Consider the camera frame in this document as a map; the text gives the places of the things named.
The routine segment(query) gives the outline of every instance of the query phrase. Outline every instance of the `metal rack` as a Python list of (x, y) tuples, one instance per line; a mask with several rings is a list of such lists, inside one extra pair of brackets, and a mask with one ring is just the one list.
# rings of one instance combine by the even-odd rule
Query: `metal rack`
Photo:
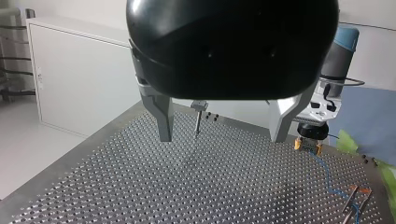
[[(21, 15), (21, 11), (18, 8), (0, 8), (0, 18), (11, 18), (11, 17), (19, 17)], [(26, 9), (26, 18), (35, 17), (35, 12), (32, 9)], [(15, 31), (23, 31), (26, 30), (25, 26), (14, 26), (8, 24), (0, 24), (0, 30), (15, 30)], [(2, 41), (10, 42), (13, 44), (29, 44), (28, 41), (14, 39), (8, 37), (6, 35), (0, 34), (0, 39)], [(24, 75), (24, 76), (32, 76), (33, 73), (25, 72), (25, 71), (15, 71), (6, 68), (6, 61), (30, 61), (28, 58), (19, 58), (19, 57), (10, 57), (8, 55), (4, 55), (4, 48), (2, 46), (2, 41), (0, 41), (0, 85), (3, 86), (2, 90), (0, 90), (0, 94), (4, 101), (13, 102), (14, 96), (23, 96), (23, 95), (35, 95), (35, 91), (11, 91), (15, 85), (15, 81), (13, 78), (8, 78), (8, 75)]]

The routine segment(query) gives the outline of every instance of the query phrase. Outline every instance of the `wire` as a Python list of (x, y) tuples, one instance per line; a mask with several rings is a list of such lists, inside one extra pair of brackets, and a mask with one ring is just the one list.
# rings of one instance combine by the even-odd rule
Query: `wire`
[(330, 136), (330, 137), (334, 137), (334, 138), (336, 138), (336, 139), (340, 139), (339, 137), (337, 137), (337, 136), (335, 136), (335, 135), (332, 135), (332, 134), (327, 134), (328, 136)]
[(26, 76), (33, 75), (33, 73), (30, 73), (30, 72), (12, 71), (12, 70), (7, 70), (6, 68), (3, 68), (3, 67), (0, 67), (0, 71), (8, 73), (8, 74), (16, 74), (16, 75), (26, 75)]
[(382, 26), (365, 25), (365, 24), (359, 24), (359, 23), (353, 23), (353, 22), (345, 22), (345, 21), (340, 21), (339, 23), (347, 24), (347, 25), (366, 26), (366, 27), (371, 27), (371, 28), (376, 28), (376, 29), (381, 29), (381, 30), (387, 30), (387, 31), (396, 31), (395, 29), (382, 27)]
[[(326, 182), (327, 182), (327, 190), (330, 193), (333, 194), (339, 194), (341, 195), (341, 197), (343, 197), (344, 199), (347, 199), (347, 194), (345, 194), (343, 191), (341, 191), (340, 189), (333, 189), (332, 186), (330, 185), (330, 169), (329, 166), (326, 164), (326, 162), (319, 158), (317, 155), (315, 155), (313, 152), (309, 153), (326, 171)], [(356, 209), (356, 220), (355, 220), (355, 224), (359, 224), (359, 207), (353, 203), (352, 206)]]
[(7, 30), (26, 30), (26, 26), (7, 26), (7, 25), (0, 25), (1, 29)]
[(320, 77), (319, 80), (322, 81), (322, 82), (325, 82), (325, 83), (332, 84), (334, 86), (343, 86), (343, 87), (345, 87), (345, 86), (362, 86), (362, 85), (366, 84), (363, 81), (360, 81), (360, 80), (357, 80), (357, 79), (353, 79), (353, 78), (350, 78), (350, 77), (346, 77), (346, 80), (353, 81), (355, 83), (339, 83), (339, 82), (334, 82), (332, 80), (329, 80), (329, 79), (326, 79), (326, 78), (323, 78), (323, 77)]
[(3, 38), (6, 41), (10, 41), (10, 42), (13, 42), (13, 43), (16, 43), (16, 44), (29, 44), (29, 41), (16, 40), (16, 39), (12, 39), (12, 38), (9, 38), (7, 36), (4, 36), (4, 35), (0, 35), (0, 38)]
[(323, 91), (323, 99), (325, 101), (329, 102), (330, 104), (332, 104), (332, 108), (335, 108), (335, 103), (333, 101), (327, 99), (327, 96), (329, 95), (331, 88), (332, 88), (332, 85), (326, 84), (324, 91)]
[(1, 60), (32, 61), (30, 58), (0, 57)]

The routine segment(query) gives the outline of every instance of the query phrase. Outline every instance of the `white wall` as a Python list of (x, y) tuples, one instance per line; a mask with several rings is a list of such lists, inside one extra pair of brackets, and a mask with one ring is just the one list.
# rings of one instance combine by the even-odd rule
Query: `white wall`
[[(8, 0), (11, 7), (29, 7), (37, 17), (60, 15), (126, 29), (126, 0)], [(340, 0), (341, 21), (396, 28), (393, 0)], [(396, 90), (396, 32), (358, 27), (361, 38), (349, 76), (367, 85)], [(190, 101), (179, 101), (189, 105)], [(265, 102), (211, 102), (209, 110), (222, 116), (268, 126)]]
[(340, 21), (396, 29), (396, 1), (339, 0)]
[(126, 0), (8, 0), (8, 5), (34, 9), (37, 17), (60, 15), (126, 30)]

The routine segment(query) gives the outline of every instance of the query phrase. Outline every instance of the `metal pegboard surface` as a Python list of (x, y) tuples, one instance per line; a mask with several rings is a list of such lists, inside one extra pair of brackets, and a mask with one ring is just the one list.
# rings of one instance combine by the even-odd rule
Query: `metal pegboard surface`
[[(6, 198), (0, 216), (8, 217), (0, 220), (29, 224), (344, 220), (345, 200), (328, 192), (326, 172), (311, 155), (295, 151), (291, 144), (272, 143), (266, 131), (241, 122), (214, 121), (212, 116), (203, 119), (196, 135), (195, 116), (176, 112), (175, 121), (172, 143), (159, 142), (155, 119), (147, 112), (137, 113), (121, 131), (113, 132), (125, 119), (113, 121), (105, 127), (110, 133), (97, 134), (106, 141), (87, 140), (89, 144), (80, 146), (84, 152), (72, 152), (49, 168), (56, 173), (48, 170), (48, 177), (35, 177), (36, 182)], [(322, 159), (330, 167), (333, 188), (346, 193), (350, 185), (374, 190), (360, 223), (392, 223), (373, 164), (327, 148)], [(44, 178), (52, 180), (41, 184)], [(29, 195), (29, 185), (35, 183), (43, 186), (35, 185), (32, 191), (37, 194)], [(362, 199), (358, 194), (358, 203)]]

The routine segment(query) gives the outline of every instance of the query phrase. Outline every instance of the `metal pin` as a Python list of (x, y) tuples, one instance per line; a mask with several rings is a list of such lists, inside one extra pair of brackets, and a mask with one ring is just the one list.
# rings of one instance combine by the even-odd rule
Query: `metal pin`
[(199, 133), (199, 126), (201, 125), (202, 111), (198, 112), (197, 122), (195, 124), (195, 133)]

